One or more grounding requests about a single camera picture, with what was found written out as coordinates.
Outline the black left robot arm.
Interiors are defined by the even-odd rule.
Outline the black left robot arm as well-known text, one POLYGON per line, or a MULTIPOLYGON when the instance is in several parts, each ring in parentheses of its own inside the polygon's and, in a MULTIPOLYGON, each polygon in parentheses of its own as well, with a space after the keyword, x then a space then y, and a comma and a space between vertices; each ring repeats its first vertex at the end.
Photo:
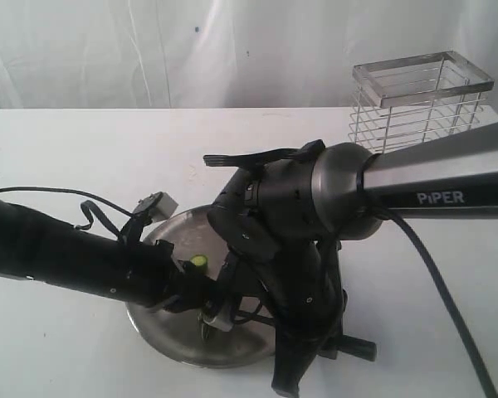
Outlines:
POLYGON ((171 216, 176 202, 165 192, 141 200, 117 228, 89 194, 87 219, 72 225, 40 211, 0 200, 0 276, 34 280, 173 313, 218 299, 217 282, 173 255, 173 244, 145 244, 145 226, 171 216))

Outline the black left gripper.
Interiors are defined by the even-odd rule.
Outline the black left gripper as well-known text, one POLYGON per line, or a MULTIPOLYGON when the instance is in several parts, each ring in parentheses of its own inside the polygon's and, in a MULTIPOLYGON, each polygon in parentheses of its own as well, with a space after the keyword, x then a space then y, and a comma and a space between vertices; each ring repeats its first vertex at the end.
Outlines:
POLYGON ((174 245, 158 240, 154 245, 154 299, 144 306, 150 311, 161 309, 182 313, 203 308, 216 300, 217 282, 208 277, 206 255, 193 255, 189 260, 173 256, 174 245))

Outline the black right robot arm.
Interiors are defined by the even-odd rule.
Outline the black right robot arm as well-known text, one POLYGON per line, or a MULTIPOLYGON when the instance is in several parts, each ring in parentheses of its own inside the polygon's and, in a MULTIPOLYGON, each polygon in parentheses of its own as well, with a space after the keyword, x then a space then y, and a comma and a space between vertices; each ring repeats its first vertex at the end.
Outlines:
POLYGON ((337 250, 384 220, 498 218, 498 123, 389 153, 356 143, 207 155, 235 174, 207 218, 255 273, 276 330, 272 388, 296 397, 318 356, 372 359, 343 334, 346 296, 337 250))

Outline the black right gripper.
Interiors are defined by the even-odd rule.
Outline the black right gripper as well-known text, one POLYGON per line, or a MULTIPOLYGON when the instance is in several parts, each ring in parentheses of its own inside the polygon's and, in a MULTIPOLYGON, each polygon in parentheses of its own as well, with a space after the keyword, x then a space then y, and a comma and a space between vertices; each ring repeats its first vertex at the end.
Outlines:
POLYGON ((252 265, 275 321, 271 388, 276 394, 299 394, 300 381, 317 355, 335 360, 342 352, 376 360, 374 342, 342 334, 338 248, 338 242, 290 242, 272 259, 252 265))

